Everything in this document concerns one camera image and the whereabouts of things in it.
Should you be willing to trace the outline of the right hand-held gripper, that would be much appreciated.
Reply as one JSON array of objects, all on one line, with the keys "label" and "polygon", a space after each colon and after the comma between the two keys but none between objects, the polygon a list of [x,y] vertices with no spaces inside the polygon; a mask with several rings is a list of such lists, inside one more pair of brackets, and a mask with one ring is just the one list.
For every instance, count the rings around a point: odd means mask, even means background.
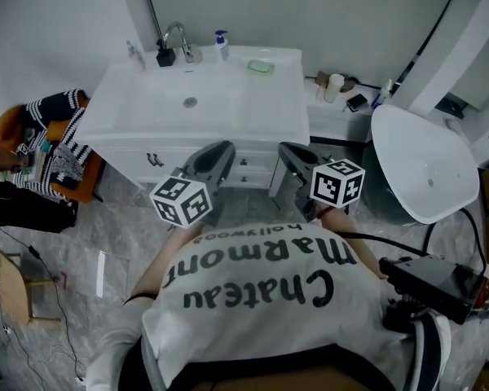
[{"label": "right hand-held gripper", "polygon": [[299,181],[295,205],[311,222],[318,203],[342,209],[359,199],[365,170],[348,159],[331,160],[299,143],[282,142],[278,154],[287,170]]}]

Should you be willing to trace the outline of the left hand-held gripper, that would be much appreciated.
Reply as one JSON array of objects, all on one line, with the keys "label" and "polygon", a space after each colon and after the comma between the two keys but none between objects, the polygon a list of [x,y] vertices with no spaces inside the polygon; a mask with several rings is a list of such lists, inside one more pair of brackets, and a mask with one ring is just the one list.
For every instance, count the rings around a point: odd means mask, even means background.
[{"label": "left hand-held gripper", "polygon": [[175,168],[151,191],[149,197],[159,218],[183,229],[198,222],[216,226],[222,214],[219,189],[235,158],[236,148],[227,140],[191,154],[183,166]]}]

